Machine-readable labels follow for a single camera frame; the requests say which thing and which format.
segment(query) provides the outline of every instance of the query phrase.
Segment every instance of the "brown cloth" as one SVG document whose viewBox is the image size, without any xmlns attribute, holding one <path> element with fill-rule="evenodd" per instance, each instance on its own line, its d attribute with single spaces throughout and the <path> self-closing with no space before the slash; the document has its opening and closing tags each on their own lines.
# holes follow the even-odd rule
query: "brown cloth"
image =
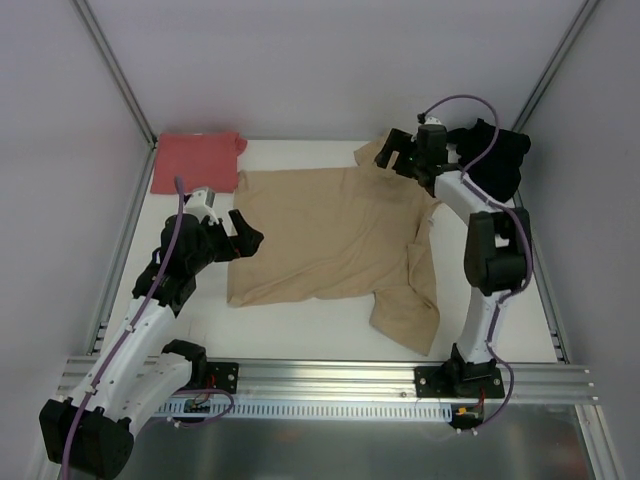
<svg viewBox="0 0 640 480">
<path fill-rule="evenodd" d="M 429 244 L 436 201 L 414 180 L 373 165 L 383 144 L 357 150 L 359 167 L 240 173 L 235 208 L 264 241 L 255 256 L 229 265 L 231 305 L 373 292 L 370 324 L 429 353 L 440 318 Z"/>
</svg>

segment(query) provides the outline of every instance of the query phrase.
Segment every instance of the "red cloth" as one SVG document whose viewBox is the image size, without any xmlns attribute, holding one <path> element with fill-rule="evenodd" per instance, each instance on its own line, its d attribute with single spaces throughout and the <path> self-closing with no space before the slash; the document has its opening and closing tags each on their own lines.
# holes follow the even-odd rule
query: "red cloth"
<svg viewBox="0 0 640 480">
<path fill-rule="evenodd" d="M 231 193 L 238 186 L 238 155 L 247 141 L 237 132 L 177 135 L 163 133 L 158 141 L 151 193 L 175 194 L 173 177 L 180 175 L 185 192 L 210 187 Z"/>
</svg>

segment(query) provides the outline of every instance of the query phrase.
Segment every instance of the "wall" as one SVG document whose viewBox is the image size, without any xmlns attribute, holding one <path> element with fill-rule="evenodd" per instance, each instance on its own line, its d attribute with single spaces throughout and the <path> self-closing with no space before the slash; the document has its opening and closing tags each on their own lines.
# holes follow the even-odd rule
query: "wall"
<svg viewBox="0 0 640 480">
<path fill-rule="evenodd" d="M 628 478 L 640 478 L 640 3 L 607 0 L 526 126 L 524 171 L 551 287 L 592 366 Z"/>
<path fill-rule="evenodd" d="M 510 125 L 582 0 L 91 0 L 157 131 L 366 139 L 452 93 Z M 449 125 L 487 116 L 459 101 Z"/>
<path fill-rule="evenodd" d="M 0 65 L 0 478 L 33 480 L 38 413 L 84 353 L 146 145 L 70 2 L 4 2 Z"/>
</svg>

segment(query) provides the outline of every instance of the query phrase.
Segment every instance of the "beige towel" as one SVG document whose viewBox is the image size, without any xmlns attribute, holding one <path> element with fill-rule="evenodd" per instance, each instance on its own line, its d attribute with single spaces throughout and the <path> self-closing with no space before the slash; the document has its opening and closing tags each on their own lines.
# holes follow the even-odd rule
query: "beige towel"
<svg viewBox="0 0 640 480">
<path fill-rule="evenodd" d="M 373 292 L 371 325 L 429 352 L 439 321 L 428 221 L 436 202 L 373 165 L 383 143 L 355 152 L 359 167 L 240 173 L 235 207 L 264 241 L 229 265 L 231 305 Z"/>
</svg>

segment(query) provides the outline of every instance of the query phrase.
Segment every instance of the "white table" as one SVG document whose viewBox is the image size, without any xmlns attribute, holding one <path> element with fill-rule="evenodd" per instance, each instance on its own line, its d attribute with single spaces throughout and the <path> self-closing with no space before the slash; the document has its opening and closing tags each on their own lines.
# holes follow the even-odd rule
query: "white table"
<svg viewBox="0 0 640 480">
<path fill-rule="evenodd" d="M 239 169 L 283 170 L 354 166 L 353 151 L 366 142 L 253 140 Z M 216 213 L 231 222 L 232 194 L 216 196 Z M 165 219 L 177 209 L 177 196 L 147 193 L 105 337 L 109 342 L 124 318 L 138 275 L 159 245 Z M 173 338 L 203 345 L 209 356 L 304 360 L 445 360 L 466 318 L 470 287 L 462 258 L 466 227 L 446 206 L 433 217 L 440 327 L 428 357 L 418 355 L 369 326 L 373 295 L 343 300 L 232 308 L 226 303 L 227 265 L 201 272 L 198 287 L 160 344 Z M 513 362 L 555 362 L 556 356 L 535 281 L 517 297 L 498 338 L 498 354 Z"/>
</svg>

